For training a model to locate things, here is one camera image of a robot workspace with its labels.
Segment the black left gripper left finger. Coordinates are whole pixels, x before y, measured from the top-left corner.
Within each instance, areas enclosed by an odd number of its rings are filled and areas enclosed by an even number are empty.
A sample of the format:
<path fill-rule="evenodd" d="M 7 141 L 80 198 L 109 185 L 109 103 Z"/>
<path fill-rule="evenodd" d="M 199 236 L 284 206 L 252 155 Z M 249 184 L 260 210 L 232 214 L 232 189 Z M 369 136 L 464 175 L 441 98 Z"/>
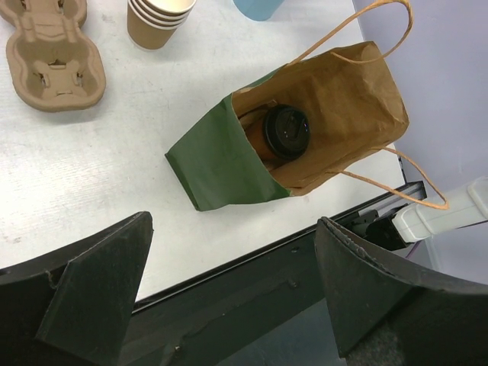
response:
<path fill-rule="evenodd" d="M 153 237 L 143 211 L 1 270 L 3 365 L 116 365 Z"/>

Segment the black coffee cup lid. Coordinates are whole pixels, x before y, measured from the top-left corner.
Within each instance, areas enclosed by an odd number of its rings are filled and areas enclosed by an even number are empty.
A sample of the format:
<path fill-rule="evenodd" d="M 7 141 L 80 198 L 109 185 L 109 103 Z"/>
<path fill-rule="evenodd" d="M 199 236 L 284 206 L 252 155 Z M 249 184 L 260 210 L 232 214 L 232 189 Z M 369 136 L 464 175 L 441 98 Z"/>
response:
<path fill-rule="evenodd" d="M 293 161 L 307 150 L 310 125 L 306 114 L 288 104 L 277 104 L 265 114 L 262 124 L 265 143 L 279 158 Z"/>

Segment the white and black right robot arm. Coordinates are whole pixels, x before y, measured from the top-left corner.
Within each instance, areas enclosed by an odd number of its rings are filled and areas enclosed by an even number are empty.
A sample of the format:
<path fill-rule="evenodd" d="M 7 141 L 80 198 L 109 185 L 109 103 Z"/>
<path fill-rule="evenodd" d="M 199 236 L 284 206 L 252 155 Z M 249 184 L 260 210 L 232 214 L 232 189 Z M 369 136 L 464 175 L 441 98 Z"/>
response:
<path fill-rule="evenodd" d="M 390 251 L 455 229 L 487 221 L 487 177 L 447 193 L 449 208 L 440 210 L 411 203 L 394 208 L 373 221 L 365 239 Z"/>

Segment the brown paper coffee cup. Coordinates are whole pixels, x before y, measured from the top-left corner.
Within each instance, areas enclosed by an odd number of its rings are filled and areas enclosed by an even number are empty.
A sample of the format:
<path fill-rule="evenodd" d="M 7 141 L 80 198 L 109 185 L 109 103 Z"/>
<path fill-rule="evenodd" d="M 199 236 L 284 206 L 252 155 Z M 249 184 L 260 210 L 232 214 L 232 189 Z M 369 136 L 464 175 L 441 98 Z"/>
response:
<path fill-rule="evenodd" d="M 262 161 L 281 159 L 278 145 L 278 132 L 275 122 L 263 114 L 246 128 L 246 137 Z"/>

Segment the green and brown paper bag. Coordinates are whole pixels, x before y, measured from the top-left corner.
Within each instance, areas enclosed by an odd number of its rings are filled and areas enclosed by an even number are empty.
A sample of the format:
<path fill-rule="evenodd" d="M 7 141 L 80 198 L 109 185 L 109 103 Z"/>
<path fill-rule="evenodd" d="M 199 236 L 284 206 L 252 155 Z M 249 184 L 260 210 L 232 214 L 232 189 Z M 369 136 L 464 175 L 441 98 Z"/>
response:
<path fill-rule="evenodd" d="M 168 152 L 170 166 L 199 211 L 302 196 L 348 167 L 388 150 L 409 126 L 400 92 L 377 44 L 364 41 L 293 61 L 227 95 Z M 302 110 L 311 139 L 293 161 L 268 171 L 239 117 L 275 100 Z"/>

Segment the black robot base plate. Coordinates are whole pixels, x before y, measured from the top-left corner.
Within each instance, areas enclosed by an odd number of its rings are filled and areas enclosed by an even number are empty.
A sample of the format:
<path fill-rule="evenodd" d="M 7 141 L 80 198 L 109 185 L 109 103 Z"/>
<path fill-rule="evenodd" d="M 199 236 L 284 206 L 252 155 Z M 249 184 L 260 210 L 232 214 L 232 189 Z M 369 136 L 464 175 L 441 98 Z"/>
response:
<path fill-rule="evenodd" d="M 136 302 L 121 365 L 341 365 L 315 226 Z"/>

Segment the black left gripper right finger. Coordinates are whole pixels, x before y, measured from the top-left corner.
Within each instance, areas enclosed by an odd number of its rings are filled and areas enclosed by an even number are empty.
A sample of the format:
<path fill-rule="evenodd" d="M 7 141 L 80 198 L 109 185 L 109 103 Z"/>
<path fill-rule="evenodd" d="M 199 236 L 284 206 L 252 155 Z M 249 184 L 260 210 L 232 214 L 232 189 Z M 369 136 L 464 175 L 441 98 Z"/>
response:
<path fill-rule="evenodd" d="M 329 218 L 316 258 L 349 365 L 485 365 L 487 286 L 417 265 Z"/>

